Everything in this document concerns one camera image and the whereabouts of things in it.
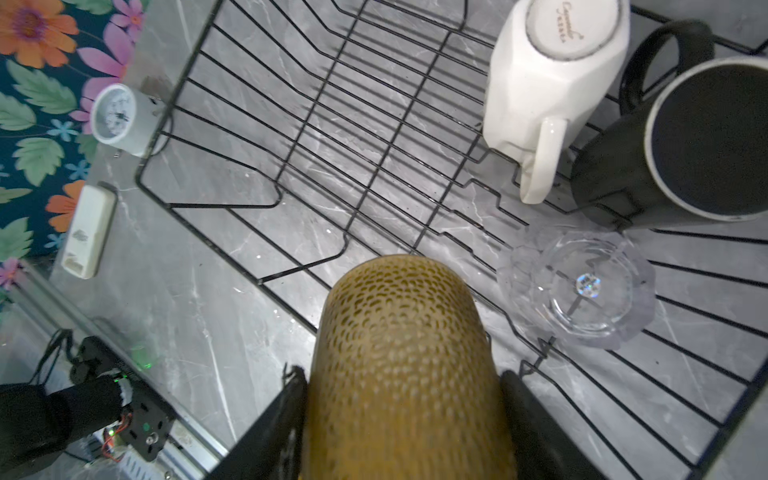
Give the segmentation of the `black mug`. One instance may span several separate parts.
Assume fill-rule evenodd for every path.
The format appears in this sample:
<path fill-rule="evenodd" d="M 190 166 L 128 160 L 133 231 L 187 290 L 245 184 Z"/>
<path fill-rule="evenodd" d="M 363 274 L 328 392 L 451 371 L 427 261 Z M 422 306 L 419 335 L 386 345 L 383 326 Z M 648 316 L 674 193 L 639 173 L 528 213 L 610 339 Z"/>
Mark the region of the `black mug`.
<path fill-rule="evenodd" d="M 710 27 L 653 31 L 624 70 L 616 122 L 581 149 L 578 209 L 605 228 L 751 220 L 767 211 L 767 60 L 717 59 Z"/>

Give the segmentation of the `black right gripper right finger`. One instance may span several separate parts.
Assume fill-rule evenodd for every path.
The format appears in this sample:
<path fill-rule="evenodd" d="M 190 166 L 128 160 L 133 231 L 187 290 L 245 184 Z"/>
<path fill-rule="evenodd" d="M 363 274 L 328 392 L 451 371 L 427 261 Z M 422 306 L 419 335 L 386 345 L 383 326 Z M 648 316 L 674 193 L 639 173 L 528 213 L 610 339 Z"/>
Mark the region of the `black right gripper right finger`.
<path fill-rule="evenodd" d="M 605 479 L 514 372 L 500 376 L 519 479 Z"/>

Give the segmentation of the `olive green glass cup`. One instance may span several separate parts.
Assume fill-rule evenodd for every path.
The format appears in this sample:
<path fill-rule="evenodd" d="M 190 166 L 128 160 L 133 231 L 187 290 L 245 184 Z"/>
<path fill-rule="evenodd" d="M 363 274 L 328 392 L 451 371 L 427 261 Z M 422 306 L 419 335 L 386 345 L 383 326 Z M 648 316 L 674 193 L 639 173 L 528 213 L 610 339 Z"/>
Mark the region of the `olive green glass cup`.
<path fill-rule="evenodd" d="M 331 289 L 308 385 L 305 479 L 514 479 L 516 448 L 473 297 L 444 264 L 389 255 Z"/>

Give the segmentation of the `white remote control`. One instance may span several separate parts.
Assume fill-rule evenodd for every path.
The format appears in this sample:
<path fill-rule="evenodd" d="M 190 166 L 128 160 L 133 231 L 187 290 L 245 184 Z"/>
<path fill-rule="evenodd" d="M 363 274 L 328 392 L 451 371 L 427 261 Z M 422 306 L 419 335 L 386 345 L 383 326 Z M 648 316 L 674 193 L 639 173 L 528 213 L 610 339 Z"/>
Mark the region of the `white remote control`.
<path fill-rule="evenodd" d="M 111 190 L 83 187 L 61 254 L 60 264 L 67 273 L 82 280 L 96 275 L 116 201 Z"/>

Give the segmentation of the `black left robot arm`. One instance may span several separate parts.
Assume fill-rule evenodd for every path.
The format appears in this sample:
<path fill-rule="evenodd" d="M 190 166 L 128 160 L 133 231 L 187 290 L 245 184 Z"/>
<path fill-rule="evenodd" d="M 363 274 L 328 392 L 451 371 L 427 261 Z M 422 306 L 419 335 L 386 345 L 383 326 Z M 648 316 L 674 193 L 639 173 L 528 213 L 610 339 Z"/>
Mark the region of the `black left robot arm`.
<path fill-rule="evenodd" d="M 1 477 L 21 479 L 50 466 L 76 440 L 126 417 L 133 400 L 130 368 L 100 338 L 83 339 L 73 385 L 1 387 Z"/>

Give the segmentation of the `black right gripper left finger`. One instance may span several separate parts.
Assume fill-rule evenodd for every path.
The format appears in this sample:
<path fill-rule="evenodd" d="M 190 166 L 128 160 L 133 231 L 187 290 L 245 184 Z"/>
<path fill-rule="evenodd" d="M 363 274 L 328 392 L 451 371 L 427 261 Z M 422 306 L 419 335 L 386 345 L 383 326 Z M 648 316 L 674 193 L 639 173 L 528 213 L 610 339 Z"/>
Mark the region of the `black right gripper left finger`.
<path fill-rule="evenodd" d="M 209 479 L 298 479 L 308 398 L 304 369 L 285 366 L 283 387 L 215 466 Z"/>

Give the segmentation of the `white faceted mug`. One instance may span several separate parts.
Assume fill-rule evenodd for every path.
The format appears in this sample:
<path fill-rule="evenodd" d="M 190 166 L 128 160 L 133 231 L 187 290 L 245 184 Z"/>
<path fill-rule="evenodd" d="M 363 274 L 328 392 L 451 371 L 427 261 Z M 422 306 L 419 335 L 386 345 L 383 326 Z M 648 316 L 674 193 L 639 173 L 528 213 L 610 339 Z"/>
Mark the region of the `white faceted mug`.
<path fill-rule="evenodd" d="M 630 39 L 619 0 L 519 1 L 494 46 L 484 100 L 487 146 L 520 166 L 520 199 L 540 204 L 561 152 L 609 90 Z"/>

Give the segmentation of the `white alarm clock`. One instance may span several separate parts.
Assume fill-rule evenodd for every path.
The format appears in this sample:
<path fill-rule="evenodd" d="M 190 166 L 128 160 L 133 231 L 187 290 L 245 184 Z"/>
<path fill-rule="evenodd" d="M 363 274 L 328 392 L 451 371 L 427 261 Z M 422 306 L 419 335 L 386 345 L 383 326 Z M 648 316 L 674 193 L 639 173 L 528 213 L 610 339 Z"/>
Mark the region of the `white alarm clock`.
<path fill-rule="evenodd" d="M 161 99 L 125 84 L 113 84 L 97 96 L 91 108 L 92 134 L 102 144 L 143 157 L 164 110 Z"/>

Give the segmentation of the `clear glass cup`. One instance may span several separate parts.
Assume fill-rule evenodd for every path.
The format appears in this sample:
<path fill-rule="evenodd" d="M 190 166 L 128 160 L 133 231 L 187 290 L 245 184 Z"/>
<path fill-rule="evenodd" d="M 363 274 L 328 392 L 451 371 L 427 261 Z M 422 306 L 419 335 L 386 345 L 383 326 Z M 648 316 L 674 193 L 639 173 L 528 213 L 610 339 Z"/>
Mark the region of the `clear glass cup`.
<path fill-rule="evenodd" d="M 497 267 L 506 303 L 569 343 L 615 350 L 656 316 L 653 266 L 626 236 L 527 227 Z"/>

